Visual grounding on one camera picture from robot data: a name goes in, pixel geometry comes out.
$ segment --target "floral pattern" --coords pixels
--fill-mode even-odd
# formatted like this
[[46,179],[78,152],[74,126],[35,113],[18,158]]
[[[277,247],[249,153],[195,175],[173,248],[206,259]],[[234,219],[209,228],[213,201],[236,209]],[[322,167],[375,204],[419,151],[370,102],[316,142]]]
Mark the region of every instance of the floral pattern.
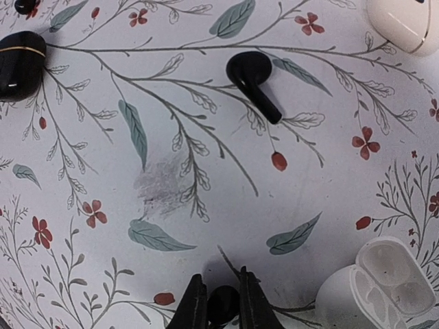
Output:
[[370,137],[372,137],[372,129],[369,127],[363,127],[361,129],[361,132],[363,133],[363,137],[354,136],[352,138],[352,146],[353,147],[361,147],[359,155],[364,160],[369,160],[370,152],[377,153],[379,149],[381,148],[379,143],[377,142],[370,142]]
[[[0,103],[0,315],[114,329],[130,312],[132,326],[165,328],[192,272],[215,275],[220,255],[231,273],[284,269],[257,273],[273,310],[320,328],[315,296],[292,296],[291,278],[306,287],[317,263],[338,269],[328,236],[356,248],[384,232],[403,233],[439,292],[439,158],[418,147],[437,129],[435,92],[370,26],[344,34],[341,14],[361,12],[350,0],[48,0],[19,16],[2,1],[2,37],[42,27],[51,56],[32,97]],[[273,64],[276,126],[227,79],[241,51]],[[370,176],[388,164],[376,191]]]
[[296,16],[294,20],[296,23],[303,25],[302,32],[305,33],[307,36],[310,36],[313,31],[319,34],[324,32],[323,26],[314,23],[318,20],[318,16],[316,14],[313,14],[312,12],[308,13],[307,19],[302,16]]
[[87,225],[91,228],[96,227],[96,219],[103,224],[107,224],[107,216],[102,211],[98,211],[101,206],[102,204],[99,200],[93,200],[91,206],[87,202],[82,204],[82,210],[89,216]]

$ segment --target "painted leaf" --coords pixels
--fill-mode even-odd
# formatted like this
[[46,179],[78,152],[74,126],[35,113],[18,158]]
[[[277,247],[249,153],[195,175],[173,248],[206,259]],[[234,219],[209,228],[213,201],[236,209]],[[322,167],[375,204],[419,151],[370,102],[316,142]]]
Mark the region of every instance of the painted leaf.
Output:
[[84,111],[84,107],[79,103],[76,106],[76,113],[78,114],[78,120],[80,122],[83,122],[84,116],[85,116],[85,111]]
[[320,88],[325,93],[332,96],[329,90],[325,86],[323,86],[322,82],[320,82],[319,79],[314,77],[312,74],[310,74],[310,72],[308,72],[304,68],[298,66],[289,58],[283,58],[282,60],[279,58],[275,58],[273,60],[273,64],[278,68],[291,73],[292,75],[302,80],[303,82],[306,82],[307,84],[311,84],[312,86]]
[[411,326],[409,329],[430,329],[438,320],[427,320],[421,324]]
[[181,62],[185,59],[182,53],[175,55],[173,58],[168,60],[163,69],[156,74],[156,76],[163,76],[173,73],[180,66]]
[[373,112],[375,114],[377,124],[381,128],[381,131],[383,132],[383,134],[388,135],[390,133],[389,120],[380,103],[374,102]]
[[145,170],[146,156],[147,156],[147,141],[145,130],[140,121],[139,112],[137,109],[122,100],[119,101],[119,109],[131,131],[131,141],[136,148],[140,159],[142,160],[142,168]]
[[415,110],[406,110],[402,112],[397,117],[404,121],[413,121],[418,116],[418,111]]
[[291,125],[303,129],[318,127],[324,121],[324,114],[321,113],[299,113],[293,118],[283,119]]
[[340,70],[337,70],[335,72],[335,75],[337,76],[337,79],[340,82],[340,84],[343,86],[343,88],[346,89],[348,93],[350,93],[354,88],[351,78],[347,74],[345,74],[345,72],[342,72]]
[[267,240],[267,246],[273,255],[285,255],[299,248],[311,235],[314,226],[317,224],[320,215],[315,216],[311,221],[302,224],[291,232],[276,234]]
[[62,103],[62,89],[60,85],[56,87],[56,100],[58,101],[58,105]]
[[169,13],[169,22],[171,24],[175,24],[178,22],[178,19],[180,18],[180,14],[176,10],[171,10]]
[[373,80],[364,82],[367,85],[368,90],[378,96],[386,98],[387,96],[392,96],[395,94],[395,90],[392,87],[385,86],[379,82],[375,82]]
[[255,0],[244,0],[237,5],[233,5],[217,19],[210,28],[209,33],[221,39],[237,36],[253,13],[255,6]]
[[77,84],[67,87],[67,89],[70,89],[72,91],[83,91],[89,84],[90,84],[90,79],[85,79],[84,81],[78,82]]
[[197,5],[188,10],[192,14],[204,14],[213,8],[212,5]]
[[211,111],[212,114],[215,114],[217,112],[217,106],[215,103],[213,103],[212,99],[210,99],[209,96],[202,94],[194,89],[190,89],[189,92],[191,93],[194,103],[202,106],[205,110]]
[[23,166],[21,164],[14,165],[14,168],[12,168],[12,172],[17,178],[20,179],[27,179],[32,182],[34,182],[39,188],[41,188],[40,183],[36,179],[35,173],[27,166]]
[[265,122],[258,112],[253,110],[250,106],[247,107],[247,120],[250,122],[250,127],[256,132],[258,136],[262,136],[267,130]]
[[102,110],[99,113],[96,113],[93,115],[95,118],[97,119],[101,119],[101,120],[109,120],[114,118],[115,116],[117,116],[117,111],[106,111],[106,110]]
[[49,69],[50,73],[52,74],[63,74],[65,71],[67,71],[69,69],[69,65],[60,65],[60,66],[55,66],[52,67],[51,69]]
[[195,245],[185,245],[178,242],[156,224],[142,219],[133,219],[130,222],[128,236],[136,243],[162,252],[180,252],[196,248]]
[[64,25],[66,25],[80,10],[87,4],[88,0],[85,0],[77,5],[71,5],[63,11],[57,13],[50,20],[50,33],[58,32]]
[[364,37],[364,42],[366,43],[368,51],[371,50],[373,47],[373,35],[369,31],[366,32],[366,36]]
[[70,284],[78,284],[80,286],[86,286],[87,282],[84,279],[73,279],[72,281],[70,281]]
[[350,0],[329,0],[329,2],[338,5],[340,8],[357,9],[355,3]]
[[394,47],[392,47],[391,45],[384,45],[381,48],[385,53],[388,53],[390,55],[394,55],[396,54],[396,49]]

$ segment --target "wireless earbud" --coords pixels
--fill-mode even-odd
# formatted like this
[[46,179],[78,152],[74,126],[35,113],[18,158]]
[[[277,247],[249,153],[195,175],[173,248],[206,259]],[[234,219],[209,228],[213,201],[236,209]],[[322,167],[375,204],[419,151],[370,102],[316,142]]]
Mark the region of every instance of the wireless earbud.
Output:
[[230,81],[271,124],[275,125],[282,119],[282,114],[259,88],[272,74],[268,56],[258,51],[238,53],[228,61],[226,71]]
[[36,0],[16,0],[14,6],[20,15],[28,15],[34,10]]

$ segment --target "red flower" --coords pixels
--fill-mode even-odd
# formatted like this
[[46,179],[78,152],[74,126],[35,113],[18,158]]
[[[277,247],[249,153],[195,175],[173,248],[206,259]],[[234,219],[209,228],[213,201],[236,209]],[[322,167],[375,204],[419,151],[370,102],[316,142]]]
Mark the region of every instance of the red flower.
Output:
[[168,306],[174,303],[176,300],[174,299],[174,295],[171,293],[158,293],[154,296],[154,303],[160,306]]
[[305,26],[302,27],[302,32],[305,33],[307,36],[310,36],[312,34],[311,29],[313,29],[316,33],[324,32],[323,26],[314,24],[314,22],[318,20],[318,16],[316,14],[313,14],[312,12],[308,13],[308,19],[302,16],[296,16],[294,20],[298,24],[305,24]]
[[138,22],[139,22],[139,24],[146,24],[146,22],[148,22],[148,20],[146,18],[144,18],[143,16],[145,16],[147,12],[148,11],[145,8],[140,10],[139,15],[136,12],[132,12],[129,15],[129,17],[131,19],[131,21],[130,21],[131,27],[136,26]]
[[91,18],[96,19],[97,15],[99,15],[100,11],[101,11],[101,8],[99,8],[99,7],[96,7],[95,9],[93,9],[93,11],[91,12]]
[[430,115],[432,117],[436,116],[436,121],[439,122],[438,101],[436,101],[435,99],[432,99],[431,104],[433,105],[433,108],[430,108]]
[[361,151],[359,152],[359,155],[364,160],[369,160],[370,157],[369,150],[373,153],[377,153],[381,147],[377,142],[369,142],[370,137],[372,137],[372,128],[363,127],[361,131],[363,132],[364,139],[358,136],[354,136],[352,138],[352,146],[361,147]]
[[284,171],[287,168],[287,159],[283,156],[283,154],[279,152],[274,152],[272,154],[272,162],[274,167],[279,171]]
[[364,228],[367,228],[370,223],[372,223],[372,219],[369,216],[365,216],[359,219],[355,225],[357,226],[357,230],[363,230]]
[[46,129],[46,127],[47,127],[46,119],[44,119],[43,117],[41,117],[41,118],[40,118],[40,128],[41,128],[42,130],[44,130],[44,129]]
[[439,192],[436,193],[436,195],[432,195],[430,197],[430,206],[428,207],[428,210],[433,213],[434,217],[437,217],[439,214]]
[[101,208],[101,205],[102,204],[99,200],[93,200],[91,207],[87,202],[82,204],[82,209],[86,214],[90,215],[87,219],[87,225],[91,228],[96,227],[96,218],[103,224],[107,223],[107,216],[102,211],[98,211]]
[[47,229],[47,222],[45,219],[41,219],[38,222],[38,219],[34,216],[32,218],[32,226],[36,230],[35,233],[35,242],[39,245],[43,244],[44,248],[50,249],[50,243],[53,239],[52,233]]
[[38,14],[38,7],[39,7],[40,3],[41,3],[41,1],[39,1],[39,0],[36,2],[34,9],[29,14],[27,14],[26,21],[28,19],[34,18]]

